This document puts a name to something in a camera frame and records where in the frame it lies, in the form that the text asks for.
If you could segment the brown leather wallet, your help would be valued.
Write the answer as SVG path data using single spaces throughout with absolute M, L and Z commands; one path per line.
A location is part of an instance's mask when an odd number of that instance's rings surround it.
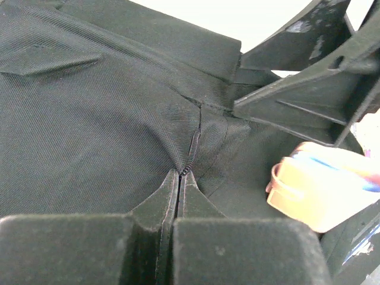
M 379 200 L 379 161 L 314 142 L 271 169 L 267 203 L 325 233 Z

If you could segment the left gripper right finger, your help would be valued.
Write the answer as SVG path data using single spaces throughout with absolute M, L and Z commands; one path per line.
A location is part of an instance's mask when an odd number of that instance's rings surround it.
M 182 176 L 170 284 L 330 284 L 316 234 L 288 218 L 227 218 Z

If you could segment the black student backpack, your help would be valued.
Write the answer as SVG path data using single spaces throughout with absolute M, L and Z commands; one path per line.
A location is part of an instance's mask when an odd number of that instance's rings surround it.
M 301 71 L 242 68 L 240 47 L 131 1 L 2 1 L 1 220 L 126 214 L 171 170 L 229 219 L 295 220 L 267 203 L 271 169 L 317 142 L 233 108 Z M 364 155 L 351 130 L 322 146 Z M 379 283 L 379 200 L 313 232 L 330 284 Z

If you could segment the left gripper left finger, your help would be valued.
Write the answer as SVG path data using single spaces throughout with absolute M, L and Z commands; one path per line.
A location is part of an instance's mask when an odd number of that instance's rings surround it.
M 166 284 L 179 175 L 126 214 L 1 220 L 2 284 Z

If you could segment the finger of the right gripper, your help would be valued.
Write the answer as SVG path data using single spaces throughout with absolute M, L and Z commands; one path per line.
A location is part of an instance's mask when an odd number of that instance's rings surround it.
M 307 141 L 340 145 L 351 126 L 379 107 L 379 18 L 296 75 L 235 101 L 233 114 Z
M 244 53 L 245 69 L 302 71 L 341 46 L 353 33 L 349 1 L 311 1 L 300 13 Z

